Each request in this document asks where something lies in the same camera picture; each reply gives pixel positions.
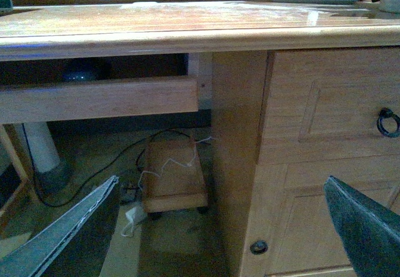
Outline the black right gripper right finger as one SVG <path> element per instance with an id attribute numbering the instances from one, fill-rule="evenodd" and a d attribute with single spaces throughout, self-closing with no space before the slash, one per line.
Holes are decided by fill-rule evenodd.
<path id="1" fill-rule="evenodd" d="M 330 176 L 324 195 L 357 276 L 399 276 L 399 215 Z"/>

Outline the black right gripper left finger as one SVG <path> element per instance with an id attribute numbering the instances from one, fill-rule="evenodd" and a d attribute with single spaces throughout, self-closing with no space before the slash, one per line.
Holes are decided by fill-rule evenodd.
<path id="1" fill-rule="evenodd" d="M 120 184 L 102 185 L 1 260 L 1 276 L 99 276 L 115 232 Z"/>

